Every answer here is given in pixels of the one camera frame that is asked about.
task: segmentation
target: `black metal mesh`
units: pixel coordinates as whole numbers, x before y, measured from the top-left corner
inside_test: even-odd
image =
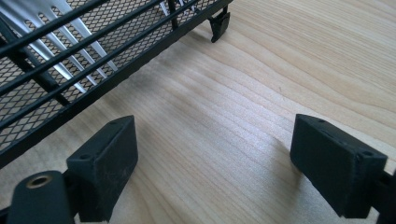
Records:
[[[77,8],[85,4],[85,1],[76,1],[76,0],[67,0],[71,8]],[[111,24],[115,20],[125,16],[127,13],[132,12],[138,7],[142,7],[149,0],[141,0],[141,1],[131,1],[131,0],[113,0],[103,5],[95,8],[94,10],[84,14],[81,20],[87,26],[87,28],[91,31],[91,33],[95,33],[107,25]],[[199,1],[195,9],[203,10],[216,2],[215,0],[203,0]],[[177,9],[181,7],[181,4],[177,0],[176,4]],[[61,17],[62,14],[56,7],[53,7],[52,10],[55,12],[58,17]],[[191,19],[194,16],[194,12],[192,8],[186,10],[184,14],[180,14],[178,16],[179,24]],[[48,21],[48,19],[44,15],[40,15],[43,21]],[[98,39],[98,43],[105,50],[106,53],[117,49],[126,41],[134,38],[136,35],[141,32],[147,30],[154,23],[164,18],[165,15],[160,8],[160,6],[155,6],[150,8],[145,13],[141,14],[139,17],[134,20],[126,22],[124,25],[111,32],[110,34]],[[33,24],[26,22],[32,30],[35,29]],[[84,39],[73,27],[71,23],[67,23],[65,27],[70,31],[71,34],[76,38],[77,41],[81,41]],[[160,41],[166,35],[172,32],[171,22],[166,23],[159,29],[156,29],[154,32],[147,35],[142,40],[138,41],[136,44],[132,45],[128,49],[124,50],[121,54],[113,58],[111,61],[120,69],[125,64],[127,64],[132,59],[141,55],[142,52],[147,50],[150,46]],[[64,43],[66,48],[70,48],[73,46],[69,40],[67,40],[59,30],[53,32],[58,38]],[[55,47],[45,36],[40,38],[51,50],[54,55],[58,55],[61,50]],[[43,63],[46,61],[39,53],[34,51],[32,47],[27,47],[28,50],[32,51],[35,57],[39,62]],[[85,50],[91,55],[94,61],[101,59],[102,57],[99,53],[92,47],[88,46]],[[84,69],[88,68],[91,63],[82,56],[81,52],[78,52],[74,55],[76,60],[82,65]],[[0,87],[9,81],[13,80],[15,77],[23,74],[22,70],[14,64],[7,57],[0,59]],[[62,61],[62,64],[66,67],[66,69],[72,74],[76,76],[80,73],[80,70],[70,61],[69,59],[65,59]],[[108,63],[101,67],[106,76],[110,77],[115,70],[110,67]],[[53,77],[53,79],[59,84],[62,85],[66,82],[66,78],[61,75],[61,73],[56,68],[51,68],[48,70],[48,73]],[[99,74],[98,70],[91,73],[90,76],[92,79],[100,84],[105,80],[105,78]],[[94,84],[90,82],[86,77],[83,78],[79,84],[84,88],[85,91],[89,91]],[[39,85],[37,85],[33,80],[30,80],[23,85],[20,85],[15,90],[0,96],[0,121],[8,118],[9,116],[17,113],[21,109],[30,105],[34,101],[37,101],[41,97],[46,95],[46,91],[43,90]],[[62,93],[62,96],[66,98],[69,102],[73,103],[76,99],[83,96],[84,93],[79,91],[75,86],[70,87],[68,90]],[[0,150],[12,145],[12,143],[25,136],[29,132],[33,131],[34,128],[43,123],[46,119],[50,119],[54,116],[62,106],[55,100],[51,100],[50,102],[45,103],[40,106],[37,110],[32,113],[24,116],[22,119],[19,119],[12,123],[10,126],[6,127],[4,130],[0,132]]]

